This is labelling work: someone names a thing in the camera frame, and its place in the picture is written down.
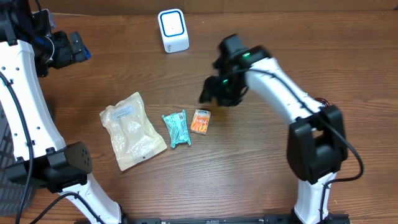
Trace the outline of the orange tissue pack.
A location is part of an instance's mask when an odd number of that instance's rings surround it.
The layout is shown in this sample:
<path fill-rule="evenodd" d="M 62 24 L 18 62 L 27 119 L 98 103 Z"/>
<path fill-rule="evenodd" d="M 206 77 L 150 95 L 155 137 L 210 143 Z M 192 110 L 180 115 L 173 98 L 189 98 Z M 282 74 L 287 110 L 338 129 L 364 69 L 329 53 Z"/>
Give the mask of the orange tissue pack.
<path fill-rule="evenodd" d="M 190 125 L 190 130 L 193 133 L 206 134 L 211 118 L 211 112 L 208 110 L 195 110 L 193 119 Z"/>

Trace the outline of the teal crinkled snack packet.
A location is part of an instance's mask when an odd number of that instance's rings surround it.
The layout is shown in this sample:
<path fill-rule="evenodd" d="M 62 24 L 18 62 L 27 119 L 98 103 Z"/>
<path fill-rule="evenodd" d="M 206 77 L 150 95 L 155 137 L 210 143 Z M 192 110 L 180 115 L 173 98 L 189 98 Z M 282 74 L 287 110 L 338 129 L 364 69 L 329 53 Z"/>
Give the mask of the teal crinkled snack packet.
<path fill-rule="evenodd" d="M 191 145 L 190 135 L 187 128 L 186 111 L 162 115 L 162 119 L 169 131 L 170 146 L 175 149 L 178 144 L 187 143 Z"/>

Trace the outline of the clear white plastic pouch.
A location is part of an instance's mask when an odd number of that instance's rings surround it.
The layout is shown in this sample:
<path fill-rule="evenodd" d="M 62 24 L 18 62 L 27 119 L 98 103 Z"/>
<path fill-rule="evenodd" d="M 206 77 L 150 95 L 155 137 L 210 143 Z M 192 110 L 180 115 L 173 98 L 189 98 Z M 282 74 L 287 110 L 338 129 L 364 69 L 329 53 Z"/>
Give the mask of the clear white plastic pouch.
<path fill-rule="evenodd" d="M 99 114 L 108 131 L 121 171 L 146 161 L 164 150 L 163 137 L 149 121 L 144 102 L 138 92 L 116 105 L 109 105 Z"/>

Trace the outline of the green lidded container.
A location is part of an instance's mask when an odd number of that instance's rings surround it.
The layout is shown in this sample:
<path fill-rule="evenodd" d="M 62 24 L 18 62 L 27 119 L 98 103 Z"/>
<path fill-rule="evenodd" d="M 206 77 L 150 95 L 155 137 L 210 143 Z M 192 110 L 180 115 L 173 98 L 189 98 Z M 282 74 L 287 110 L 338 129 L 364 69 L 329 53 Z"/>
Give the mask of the green lidded container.
<path fill-rule="evenodd" d="M 324 98 L 315 98 L 316 101 L 322 104 L 323 107 L 329 107 L 330 103 Z"/>

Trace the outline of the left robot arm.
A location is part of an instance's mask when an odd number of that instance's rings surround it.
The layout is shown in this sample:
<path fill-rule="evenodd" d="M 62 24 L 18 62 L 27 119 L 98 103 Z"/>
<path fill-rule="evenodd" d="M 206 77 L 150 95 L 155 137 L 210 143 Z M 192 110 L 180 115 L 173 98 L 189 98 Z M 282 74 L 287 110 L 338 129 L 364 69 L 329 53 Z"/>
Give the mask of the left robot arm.
<path fill-rule="evenodd" d="M 12 133 L 15 163 L 7 178 L 71 201 L 90 223 L 126 223 L 92 173 L 82 142 L 66 144 L 44 99 L 39 78 L 91 57 L 79 33 L 54 31 L 50 12 L 28 1 L 1 2 L 1 104 Z"/>

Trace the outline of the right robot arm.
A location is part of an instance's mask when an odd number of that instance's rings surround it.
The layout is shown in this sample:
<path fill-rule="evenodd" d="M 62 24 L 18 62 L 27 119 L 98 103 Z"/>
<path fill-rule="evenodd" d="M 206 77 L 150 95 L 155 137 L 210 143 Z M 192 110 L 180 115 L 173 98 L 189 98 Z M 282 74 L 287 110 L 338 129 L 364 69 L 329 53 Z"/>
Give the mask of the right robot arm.
<path fill-rule="evenodd" d="M 349 223 L 349 216 L 327 209 L 326 183 L 335 180 L 347 147 L 333 134 L 344 135 L 335 106 L 323 106 L 302 91 L 262 46 L 245 47 L 238 35 L 224 38 L 213 63 L 217 76 L 208 77 L 200 103 L 236 106 L 248 90 L 263 97 L 289 127 L 287 160 L 298 178 L 298 198 L 289 214 L 265 215 L 259 223 Z"/>

